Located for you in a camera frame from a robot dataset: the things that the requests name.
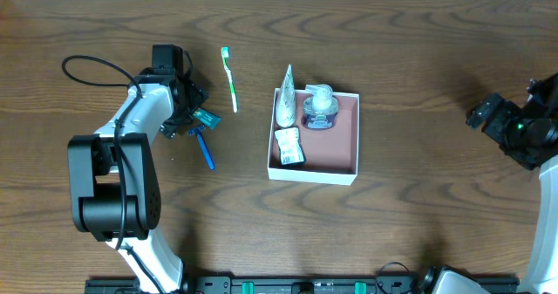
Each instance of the cardboard box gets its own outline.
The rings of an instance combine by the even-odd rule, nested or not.
[[[351,185],[358,174],[359,97],[358,94],[334,92],[339,102],[335,125],[326,130],[312,130],[302,125],[303,102],[311,94],[296,90],[296,122],[306,162],[282,166],[275,130],[276,89],[269,132],[268,175],[270,180],[308,181]]]

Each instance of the soap dispenser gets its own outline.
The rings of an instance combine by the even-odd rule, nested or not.
[[[312,93],[303,103],[303,124],[310,129],[328,129],[335,125],[339,112],[339,103],[333,97],[333,90],[328,85],[306,85],[306,91]]]

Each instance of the wood grain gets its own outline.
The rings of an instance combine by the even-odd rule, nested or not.
[[[63,58],[88,54],[131,73],[152,44],[187,48],[206,108],[222,122],[197,141],[153,144],[160,226],[189,269],[236,275],[363,275],[400,261],[473,273],[526,268],[540,202],[523,170],[465,111],[488,92],[517,103],[556,72],[558,0],[3,0],[0,3],[0,292],[77,293],[91,276],[129,276],[70,212],[66,145],[103,125],[121,89],[73,83]],[[220,47],[228,45],[240,112]],[[361,97],[351,187],[269,181],[273,90],[327,83]],[[75,63],[79,77],[123,79]]]

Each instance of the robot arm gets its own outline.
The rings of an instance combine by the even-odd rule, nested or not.
[[[558,74],[532,80],[527,104],[519,108],[497,93],[489,95],[468,115],[482,132],[524,168],[541,168],[541,208],[527,274],[517,292],[543,294],[558,289]]]
[[[533,253],[518,292],[552,293],[558,289],[558,156],[541,166],[541,209]]]
[[[182,261],[170,250],[157,225],[160,191],[150,145],[157,132],[172,139],[176,128],[191,122],[192,113],[207,99],[182,72],[182,49],[173,45],[153,47],[153,68],[135,80],[128,97],[111,120],[93,135],[74,136],[68,145],[71,207],[74,224],[91,232],[100,242],[117,247],[122,220],[119,183],[101,183],[98,177],[123,174],[126,181],[126,232],[118,250],[147,293],[178,292]],[[122,171],[115,155],[115,120],[131,106],[119,130]]]

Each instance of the black cable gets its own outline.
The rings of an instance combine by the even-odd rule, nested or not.
[[[184,73],[184,78],[189,79],[190,76],[192,75],[192,70],[194,69],[194,63],[192,63],[192,58],[190,58],[190,53],[184,51],[184,55],[186,55],[186,58],[188,59],[188,63],[190,64],[190,67],[188,67],[188,70]]]
[[[377,275],[376,275],[376,283],[375,283],[375,285],[376,285],[376,292],[378,292],[378,289],[380,289],[380,290],[382,291],[382,293],[384,293],[384,294],[390,294],[390,293],[384,291],[384,283],[381,282],[381,281],[379,281],[378,279],[380,278],[380,274],[382,273],[382,271],[383,271],[385,268],[387,268],[387,267],[389,267],[389,266],[391,266],[391,265],[400,265],[401,267],[405,268],[405,270],[407,270],[408,273],[411,273],[411,272],[409,271],[409,269],[407,269],[407,267],[405,267],[405,265],[402,264],[402,263],[399,263],[399,262],[389,262],[389,263],[384,264],[384,266],[382,266],[382,268],[380,268],[380,270],[378,271],[378,273],[377,273]],[[401,292],[401,294],[412,294],[412,287],[411,287],[411,289],[409,289],[408,291]]]
[[[136,252],[133,251],[133,247],[126,246],[125,248],[122,249],[127,251],[128,255],[132,255],[133,260],[138,264],[139,268],[141,269],[141,272],[143,272],[147,276],[147,278],[149,278],[149,281],[151,281],[153,285],[155,285],[159,294],[166,294],[165,290],[163,290],[163,287],[159,284],[159,282],[155,279],[155,277],[151,274],[151,272],[147,270],[146,266],[143,264],[138,254],[136,254]]]
[[[102,65],[109,66],[112,69],[114,69],[114,70],[120,72],[121,74],[123,74],[124,76],[126,76],[128,79],[130,79],[130,81],[136,87],[136,97],[130,103],[130,105],[127,106],[126,109],[124,109],[122,114],[117,119],[114,120],[114,153],[116,154],[116,164],[119,168],[120,199],[121,199],[121,203],[122,203],[122,211],[121,211],[122,214],[121,214],[121,219],[120,219],[119,239],[116,242],[116,247],[115,247],[116,250],[119,250],[120,246],[122,245],[122,241],[124,240],[124,234],[126,233],[126,212],[127,212],[126,178],[124,177],[124,165],[122,164],[122,157],[124,156],[123,155],[124,153],[122,152],[122,148],[120,147],[120,128],[122,128],[122,126],[123,126],[122,123],[125,121],[126,116],[130,113],[130,111],[138,103],[138,101],[143,98],[143,95],[142,95],[140,84],[138,84],[138,82],[136,81],[136,79],[134,79],[132,77],[132,75],[130,75],[128,72],[126,72],[122,68],[116,66],[115,64],[107,62],[107,61],[105,61],[104,59],[101,59],[101,58],[95,58],[95,57],[91,57],[91,56],[87,56],[87,55],[72,55],[72,56],[69,56],[69,57],[65,58],[62,61],[62,72],[64,72],[64,75],[68,76],[69,79],[77,81],[80,84],[84,84],[84,85],[109,86],[109,87],[115,87],[115,86],[128,87],[128,85],[125,85],[125,84],[99,84],[99,83],[92,83],[92,82],[89,82],[89,81],[84,81],[84,80],[75,78],[66,69],[66,65],[68,64],[68,62],[70,62],[73,59],[90,60],[90,61],[93,61],[93,62],[100,63]]]

